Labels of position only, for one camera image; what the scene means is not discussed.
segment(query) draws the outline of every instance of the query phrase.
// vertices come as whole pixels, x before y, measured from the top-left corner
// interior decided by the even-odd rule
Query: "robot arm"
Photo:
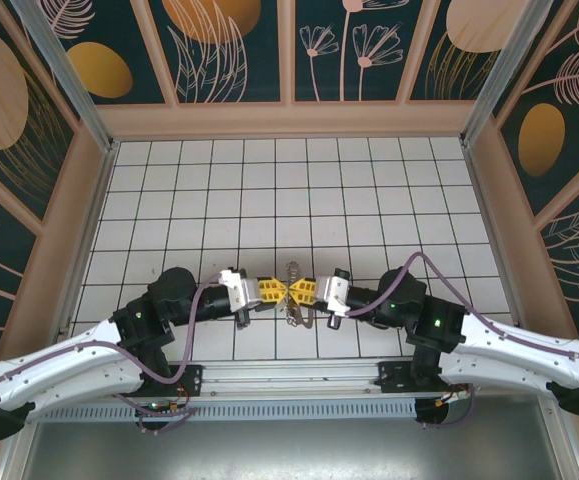
[[[400,273],[386,272],[377,290],[352,286],[349,273],[339,269],[333,276],[298,280],[287,289],[272,278],[224,270],[220,285],[198,297],[195,321],[233,315],[237,327],[245,328],[250,310],[274,308],[291,295],[297,304],[328,313],[329,328],[338,329],[349,317],[380,329],[403,328],[407,342],[415,345],[411,377],[420,391],[430,382],[511,387],[556,397],[562,408],[579,414],[579,340],[477,318],[461,305],[426,295],[426,285],[408,273],[387,294]],[[145,375],[144,367],[171,376],[162,346],[174,340],[172,324],[189,323],[196,292],[189,271],[169,269],[142,297],[94,328],[34,354],[0,361],[0,439],[50,409],[162,385]],[[565,350],[569,356],[554,353]]]

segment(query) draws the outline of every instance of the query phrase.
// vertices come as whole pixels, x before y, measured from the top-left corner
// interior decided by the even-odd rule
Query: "white grid floor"
[[[140,296],[163,269],[201,280],[219,270],[286,280],[349,269],[354,285],[417,250],[490,318],[511,323],[476,195],[456,138],[323,138],[123,143],[79,296],[72,334]],[[433,272],[412,273],[454,300]],[[165,347],[182,354],[186,327]],[[282,312],[198,324],[194,361],[411,355],[404,332],[317,318],[289,326]]]

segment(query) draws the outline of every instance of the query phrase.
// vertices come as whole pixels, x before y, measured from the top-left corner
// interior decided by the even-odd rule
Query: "metal object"
[[[487,77],[471,114],[462,129],[463,144],[466,148],[473,145],[505,88],[513,78],[516,69],[533,42],[536,32],[549,14],[553,0],[527,2],[518,23],[509,35],[507,44],[500,52],[496,63]]]
[[[287,263],[287,296],[285,305],[285,315],[287,318],[287,323],[292,327],[298,327],[300,325],[307,329],[313,328],[314,313],[313,310],[307,310],[307,321],[304,320],[302,316],[302,309],[300,305],[296,303],[293,297],[289,294],[288,290],[291,285],[300,280],[300,265],[298,262]]]

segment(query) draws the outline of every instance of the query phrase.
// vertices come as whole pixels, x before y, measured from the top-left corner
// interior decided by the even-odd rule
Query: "white tile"
[[[440,187],[411,187],[411,198],[416,213],[447,213]]]
[[[233,358],[233,322],[200,322],[193,339],[194,361]]]
[[[243,190],[242,211],[243,217],[273,217],[275,215],[274,190]]]
[[[405,332],[402,328],[399,328],[398,336],[400,337],[400,348],[402,350],[402,356],[412,357],[416,347],[407,343],[407,332]]]
[[[376,189],[345,188],[345,212],[347,215],[371,215],[378,213]]]
[[[313,263],[315,265],[315,275],[333,275],[336,268],[350,271],[349,249],[340,248],[314,248]]]
[[[471,185],[469,170],[464,160],[459,162],[438,162],[440,183],[443,185]]]
[[[369,142],[366,138],[339,138],[338,151],[340,152],[340,161],[357,162],[370,160]]]
[[[349,245],[384,245],[380,217],[347,217]]]
[[[340,166],[338,163],[309,163],[309,186],[340,187]]]
[[[137,218],[170,218],[172,201],[173,192],[142,192]]]
[[[171,220],[167,248],[200,248],[203,227],[204,220]]]
[[[95,250],[129,250],[132,232],[132,221],[102,221],[96,238]]]
[[[316,358],[316,330],[292,327],[286,320],[276,320],[278,359]]]
[[[473,306],[480,313],[506,313],[509,305],[500,278],[467,278]]]
[[[149,165],[177,165],[180,162],[182,142],[153,142],[149,152]]]
[[[358,331],[355,320],[345,318],[338,330],[327,327],[327,319],[316,320],[319,358],[357,358]]]
[[[245,165],[243,176],[243,188],[273,188],[275,186],[273,163]]]
[[[209,190],[207,218],[239,216],[240,190]]]
[[[236,360],[273,360],[276,355],[276,325],[273,320],[252,320],[236,331]]]
[[[209,188],[241,187],[242,165],[212,165],[209,178]]]
[[[287,263],[297,262],[300,277],[312,277],[311,248],[277,248],[275,276],[282,282],[287,281]]]
[[[382,230],[386,245],[420,245],[413,215],[383,215]]]
[[[379,187],[377,190],[382,215],[413,213],[407,187]]]
[[[147,167],[143,190],[173,190],[176,186],[176,165],[155,165]]]
[[[462,148],[457,137],[432,137],[431,146],[436,160],[462,160]]]
[[[406,187],[404,162],[373,162],[373,173],[379,187]]]
[[[347,246],[345,217],[314,217],[311,219],[313,246]]]
[[[169,220],[138,220],[131,239],[131,250],[164,250]]]
[[[276,162],[306,162],[307,144],[304,138],[276,140]]]
[[[500,322],[505,325],[514,326],[513,317],[510,313],[490,313],[487,318],[495,322]]]
[[[342,189],[312,188],[309,191],[311,215],[344,215]]]
[[[373,170],[371,162],[347,162],[342,163],[342,186],[343,187],[373,187]]]
[[[449,278],[447,281],[453,286],[458,293],[462,295],[468,302],[471,301],[471,297],[469,295],[469,289],[467,288],[467,282],[464,278]],[[445,283],[438,279],[432,278],[429,280],[429,288],[431,291],[431,295],[434,297],[442,298],[443,300],[447,300],[448,302],[457,303],[462,305],[462,301],[456,297],[451,290],[445,285]]]
[[[182,325],[180,327],[172,327],[171,330],[173,332],[174,341],[163,346],[162,351],[169,362],[180,362],[182,361],[185,352],[189,327],[187,325]]]
[[[309,217],[276,219],[276,245],[278,247],[307,247],[311,245]]]
[[[203,250],[199,281],[204,282],[222,270],[237,266],[238,250]]]
[[[126,307],[129,302],[142,297],[145,293],[147,293],[147,285],[123,285],[120,300],[118,300],[118,307]]]
[[[309,190],[302,188],[276,190],[276,215],[278,217],[309,215]]]
[[[120,285],[86,286],[82,293],[76,322],[101,322],[118,307]]]
[[[433,160],[427,137],[400,138],[400,147],[405,160]]]
[[[240,224],[240,248],[273,247],[273,218],[243,218]]]
[[[489,244],[459,245],[458,248],[467,277],[498,276],[498,267]]]
[[[204,218],[207,208],[206,190],[177,191],[173,200],[173,218]]]
[[[436,162],[405,162],[405,170],[410,186],[440,185]]]
[[[372,160],[402,160],[397,138],[370,138]]]
[[[338,144],[335,138],[308,138],[307,152],[310,162],[338,161]]]
[[[306,163],[276,164],[276,188],[306,188],[307,186]]]
[[[418,215],[416,220],[423,245],[455,243],[449,215]]]
[[[479,213],[451,215],[458,243],[488,243],[485,223]]]
[[[138,192],[142,188],[145,167],[116,167],[113,169],[110,192]]]
[[[87,274],[88,284],[121,284],[128,252],[94,252]]]
[[[185,140],[182,142],[180,163],[210,163],[212,144],[211,140]]]
[[[420,251],[417,245],[399,245],[396,247],[387,247],[387,261],[389,263],[389,270],[395,270],[402,267],[409,257]],[[425,264],[422,258],[416,258],[409,267],[409,273],[418,279],[427,277]]]
[[[243,140],[214,140],[211,163],[242,163]]]
[[[362,357],[399,357],[398,330],[379,330],[365,322],[358,322],[360,355]]]
[[[273,277],[276,254],[273,248],[240,249],[238,268],[244,268],[248,277]]]
[[[422,251],[445,277],[464,276],[460,255],[458,255],[458,249],[455,245],[423,245]],[[427,267],[427,273],[429,278],[438,276],[429,267]]]
[[[204,190],[209,187],[209,165],[178,167],[176,190]]]
[[[164,251],[129,252],[123,283],[147,284],[158,280],[162,273]]]
[[[146,165],[151,142],[122,142],[116,165]]]
[[[245,163],[275,161],[274,140],[245,140]]]
[[[200,250],[167,250],[165,252],[165,266],[168,270],[172,267],[186,268],[193,278],[198,281],[200,273]]]
[[[380,278],[387,271],[385,247],[351,247],[350,252],[354,280]]]
[[[473,187],[444,187],[450,213],[478,213],[478,200]]]
[[[240,219],[238,218],[208,218],[205,224],[203,248],[237,248],[239,229]]]

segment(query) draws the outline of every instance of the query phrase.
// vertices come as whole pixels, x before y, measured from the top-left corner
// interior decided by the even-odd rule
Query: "black bracket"
[[[202,391],[202,365],[187,365],[185,372],[180,378],[182,388],[186,390],[190,397],[200,396]],[[169,370],[173,376],[178,370],[178,365],[170,365]],[[157,382],[146,382],[135,392],[127,397],[144,398],[144,397],[178,397],[180,395],[178,385],[164,385]]]
[[[374,385],[382,393],[445,392],[448,385],[439,378],[426,379],[423,385],[411,375],[410,361],[401,360],[378,363],[378,380]]]

